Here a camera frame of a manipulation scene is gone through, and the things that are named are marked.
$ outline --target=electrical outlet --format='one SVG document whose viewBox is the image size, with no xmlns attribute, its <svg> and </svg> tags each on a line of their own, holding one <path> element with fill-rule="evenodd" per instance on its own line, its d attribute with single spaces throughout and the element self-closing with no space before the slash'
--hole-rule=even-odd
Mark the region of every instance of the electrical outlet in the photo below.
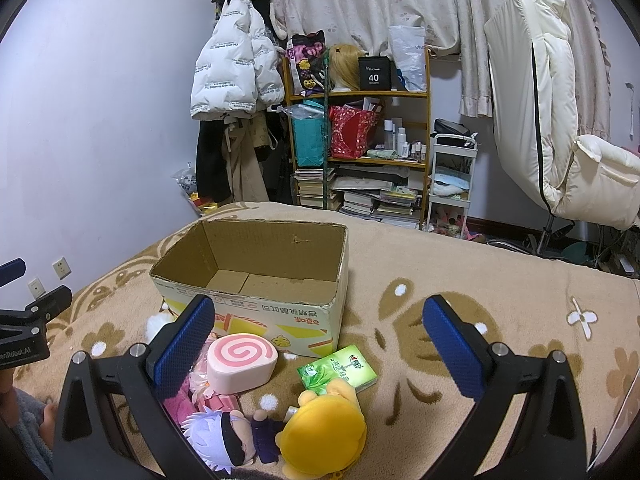
<svg viewBox="0 0 640 480">
<path fill-rule="evenodd" d="M 29 283 L 29 290 L 33 294 L 33 299 L 37 300 L 40 296 L 44 294 L 44 287 L 42 286 L 42 282 L 38 278 L 33 278 Z"/>
<path fill-rule="evenodd" d="M 56 271 L 56 274 L 61 280 L 71 274 L 71 268 L 66 262 L 64 256 L 53 264 L 53 270 Z"/>
</svg>

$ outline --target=floral curtain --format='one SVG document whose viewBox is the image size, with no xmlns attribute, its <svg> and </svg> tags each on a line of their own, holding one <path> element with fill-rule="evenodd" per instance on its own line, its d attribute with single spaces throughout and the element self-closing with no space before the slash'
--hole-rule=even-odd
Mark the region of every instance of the floral curtain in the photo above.
<svg viewBox="0 0 640 480">
<path fill-rule="evenodd" d="M 491 116 L 492 98 L 484 24 L 504 0 L 457 0 L 462 57 L 460 113 Z M 579 134 L 609 139 L 609 60 L 591 0 L 567 0 L 572 22 Z"/>
<path fill-rule="evenodd" d="M 327 44 L 356 44 L 374 56 L 390 54 L 389 25 L 423 25 L 438 55 L 460 49 L 456 0 L 275 0 L 275 14 L 289 37 L 322 29 Z"/>
</svg>

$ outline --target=cardboard box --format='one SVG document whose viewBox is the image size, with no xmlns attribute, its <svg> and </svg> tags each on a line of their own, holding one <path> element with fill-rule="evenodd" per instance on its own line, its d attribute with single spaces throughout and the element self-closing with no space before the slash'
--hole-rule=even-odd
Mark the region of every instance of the cardboard box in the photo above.
<svg viewBox="0 0 640 480">
<path fill-rule="evenodd" d="M 337 349 L 348 270 L 344 225 L 219 219 L 189 229 L 150 275 L 176 316 L 206 294 L 216 334 L 252 333 L 324 357 Z"/>
</svg>

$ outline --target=yellow plush toy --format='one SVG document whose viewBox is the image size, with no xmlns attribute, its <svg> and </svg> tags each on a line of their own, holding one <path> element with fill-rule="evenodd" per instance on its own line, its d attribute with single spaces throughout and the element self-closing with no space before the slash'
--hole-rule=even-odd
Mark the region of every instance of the yellow plush toy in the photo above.
<svg viewBox="0 0 640 480">
<path fill-rule="evenodd" d="M 302 392 L 300 409 L 276 435 L 290 480 L 314 480 L 347 468 L 360 457 L 367 425 L 355 389 L 342 379 L 326 386 L 326 395 Z"/>
</svg>

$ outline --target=black box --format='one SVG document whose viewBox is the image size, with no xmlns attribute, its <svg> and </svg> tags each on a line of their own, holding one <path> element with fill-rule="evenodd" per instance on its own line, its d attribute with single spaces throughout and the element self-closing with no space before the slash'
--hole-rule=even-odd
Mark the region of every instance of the black box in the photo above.
<svg viewBox="0 0 640 480">
<path fill-rule="evenodd" d="M 361 90 L 391 90 L 391 62 L 385 56 L 358 58 Z"/>
</svg>

